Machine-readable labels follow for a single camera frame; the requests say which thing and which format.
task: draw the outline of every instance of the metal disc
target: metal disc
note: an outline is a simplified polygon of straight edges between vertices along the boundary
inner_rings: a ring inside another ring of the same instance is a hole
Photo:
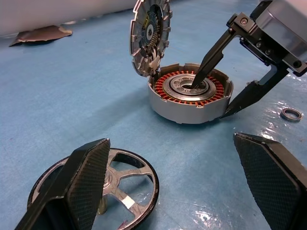
[[[167,78],[163,83],[163,89],[173,98],[190,102],[203,101],[215,94],[215,84],[209,79],[204,79],[198,88],[191,89],[194,77],[195,74],[184,73]]]
[[[169,0],[138,0],[130,24],[130,55],[135,71],[154,74],[168,47],[172,12]]]
[[[40,176],[30,192],[27,208],[32,205],[39,193],[46,191],[51,186],[68,158],[69,157],[66,157],[58,161]],[[111,167],[113,161],[132,165],[136,167],[136,169],[118,171]],[[142,175],[147,175],[153,183],[152,196],[149,203],[144,206],[135,202],[128,194],[124,193],[118,187],[120,180]],[[152,165],[143,157],[127,150],[110,148],[102,200],[106,198],[106,195],[113,196],[134,215],[133,221],[121,225],[118,230],[134,229],[149,216],[156,205],[159,195],[159,180],[157,173]]]

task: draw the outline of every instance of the metal ring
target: metal ring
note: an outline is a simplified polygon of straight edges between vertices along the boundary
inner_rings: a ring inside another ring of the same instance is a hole
[[[30,192],[27,208],[29,208],[32,205],[32,203],[35,201],[40,192],[49,188],[49,186],[53,183],[54,179],[57,177],[58,173],[60,172],[61,167],[65,165],[68,158],[69,157],[66,157],[58,161],[39,177],[39,179],[37,180],[37,182],[35,183]],[[132,165],[136,167],[136,169],[118,171],[111,167],[111,163],[113,161]],[[130,198],[130,196],[128,196],[118,187],[121,179],[132,176],[141,176],[141,175],[147,175],[150,181],[153,183],[152,196],[150,198],[149,203],[144,206],[135,202],[132,198]],[[118,230],[135,229],[150,215],[150,213],[153,211],[157,203],[159,195],[159,180],[157,173],[155,172],[152,165],[143,157],[127,150],[111,148],[106,167],[106,178],[105,178],[102,202],[106,202],[106,195],[113,196],[134,215],[133,221],[127,223],[124,222],[118,228]]]
[[[296,117],[291,117],[291,116],[287,115],[287,113],[294,114]],[[287,121],[291,121],[291,122],[299,122],[303,118],[303,115],[299,111],[297,111],[295,109],[291,109],[291,108],[283,109],[282,112],[280,113],[280,116],[283,119],[285,119]]]
[[[181,86],[184,82],[182,85],[191,85],[194,77],[193,70],[170,72],[157,80],[154,86],[155,92],[163,100],[196,106],[204,106],[224,97],[223,85],[212,76],[208,76],[202,82],[204,89],[189,89]]]

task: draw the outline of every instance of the blue work surface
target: blue work surface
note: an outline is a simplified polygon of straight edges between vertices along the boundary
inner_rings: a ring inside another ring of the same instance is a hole
[[[174,1],[161,66],[200,63],[232,14],[250,14],[256,5],[256,0]],[[148,104],[147,80],[135,73],[128,51],[132,18],[129,10],[67,24],[73,35],[47,45],[8,47],[12,39],[1,39],[1,229],[16,226],[33,184],[50,165],[99,138],[143,156],[158,173],[158,203],[140,229],[270,229],[248,188],[233,134],[277,140],[306,166],[307,119],[290,123],[279,117],[285,107],[306,112],[306,76],[288,75],[260,102],[231,117],[179,125]],[[224,54],[217,69],[234,82],[233,97],[269,70],[238,40]],[[146,200],[151,194],[142,192],[147,184],[140,183],[131,196]],[[127,215],[119,213],[111,202],[107,218],[97,217],[93,229],[116,230]]]

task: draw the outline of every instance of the gear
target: gear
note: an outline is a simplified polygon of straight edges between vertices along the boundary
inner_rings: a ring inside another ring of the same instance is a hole
[[[138,0],[130,25],[130,55],[135,71],[144,77],[155,74],[168,47],[172,12],[169,0]]]

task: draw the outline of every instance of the metal rim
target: metal rim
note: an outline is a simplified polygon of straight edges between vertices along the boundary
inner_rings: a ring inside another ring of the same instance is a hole
[[[130,55],[135,71],[144,77],[158,68],[168,47],[172,12],[169,0],[138,0],[130,23]]]
[[[173,98],[181,101],[203,101],[211,98],[216,91],[215,84],[205,79],[199,88],[189,89],[192,85],[194,74],[181,73],[167,78],[163,83],[163,90]]]
[[[212,76],[202,82],[200,89],[185,88],[192,84],[194,77],[194,71],[171,72],[160,77],[154,88],[163,100],[180,104],[204,106],[224,97],[223,85]]]
[[[58,167],[63,166],[67,161],[67,159],[68,157],[58,161],[39,177],[39,179],[37,180],[37,182],[35,183],[30,192],[27,202],[27,208],[29,208],[31,204],[34,202],[34,200],[37,198],[43,182]],[[117,171],[110,166],[111,162],[113,161],[130,164],[136,167],[136,169]],[[147,175],[153,183],[152,197],[149,203],[145,206],[136,203],[130,196],[128,196],[126,193],[124,193],[122,190],[118,188],[121,179],[132,176],[143,176],[143,175]],[[118,230],[133,229],[137,227],[139,224],[141,224],[150,215],[150,213],[153,211],[153,208],[156,205],[159,195],[158,176],[152,165],[143,157],[127,150],[111,148],[108,157],[107,173],[103,190],[103,196],[105,195],[113,196],[135,216],[133,221],[126,223],[123,226],[120,226]]]
[[[287,113],[294,114],[296,117],[291,117],[291,116],[287,115]],[[299,122],[303,118],[303,115],[299,111],[297,111],[295,109],[291,109],[291,108],[283,109],[282,112],[280,113],[280,116],[283,119],[285,119],[287,121],[291,121],[291,122]]]

